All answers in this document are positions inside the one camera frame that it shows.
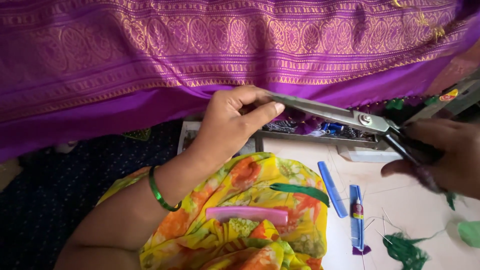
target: scissors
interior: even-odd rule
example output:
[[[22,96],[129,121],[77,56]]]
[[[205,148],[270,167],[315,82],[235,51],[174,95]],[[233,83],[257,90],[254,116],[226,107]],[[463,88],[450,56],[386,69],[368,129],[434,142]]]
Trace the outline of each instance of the scissors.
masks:
[[[282,103],[287,107],[378,135],[395,152],[400,154],[403,159],[410,161],[414,165],[415,174],[417,174],[418,179],[426,188],[436,193],[445,192],[435,183],[433,177],[423,169],[424,165],[431,165],[438,161],[444,153],[431,145],[409,138],[405,135],[402,128],[393,121],[377,115],[356,110],[346,110],[289,95],[278,93],[271,93],[271,95],[273,101]]]

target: woman's arm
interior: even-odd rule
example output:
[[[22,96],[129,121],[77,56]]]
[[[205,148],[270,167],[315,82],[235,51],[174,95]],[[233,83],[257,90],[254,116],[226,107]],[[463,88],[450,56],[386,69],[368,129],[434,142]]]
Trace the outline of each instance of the woman's arm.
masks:
[[[256,101],[264,105],[240,116],[238,109],[242,105]],[[283,109],[279,103],[268,102],[268,93],[256,87],[217,91],[192,145],[155,170],[156,185],[164,200],[175,206]],[[120,190],[85,217],[67,241],[55,268],[139,269],[138,250],[167,214],[145,177]]]

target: sticker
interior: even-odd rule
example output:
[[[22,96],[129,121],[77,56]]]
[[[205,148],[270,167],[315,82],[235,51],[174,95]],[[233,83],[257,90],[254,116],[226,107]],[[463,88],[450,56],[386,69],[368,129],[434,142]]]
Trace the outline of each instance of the sticker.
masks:
[[[453,89],[447,94],[440,96],[440,101],[452,101],[456,96],[458,96],[458,89]]]

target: purple silk fabric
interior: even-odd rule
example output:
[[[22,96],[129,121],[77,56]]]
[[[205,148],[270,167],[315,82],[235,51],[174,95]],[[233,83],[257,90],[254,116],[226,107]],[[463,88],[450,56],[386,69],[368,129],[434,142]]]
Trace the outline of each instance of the purple silk fabric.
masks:
[[[480,37],[478,17],[391,3],[0,2],[0,160],[182,117],[241,84],[344,108],[420,95]]]

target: woman's hand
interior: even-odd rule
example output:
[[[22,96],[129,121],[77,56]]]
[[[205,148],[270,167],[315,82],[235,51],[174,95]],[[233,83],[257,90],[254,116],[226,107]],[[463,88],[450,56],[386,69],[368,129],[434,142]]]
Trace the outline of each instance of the woman's hand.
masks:
[[[243,105],[259,105],[240,115]],[[285,106],[271,101],[266,90],[239,86],[230,91],[217,91],[208,103],[197,137],[187,152],[200,157],[205,166],[219,169],[242,148],[248,138],[278,116]]]
[[[406,129],[413,139],[445,151],[434,165],[426,166],[440,187],[480,199],[480,126],[446,119],[423,119]],[[405,160],[396,160],[382,168],[382,175],[406,173],[414,176]]]

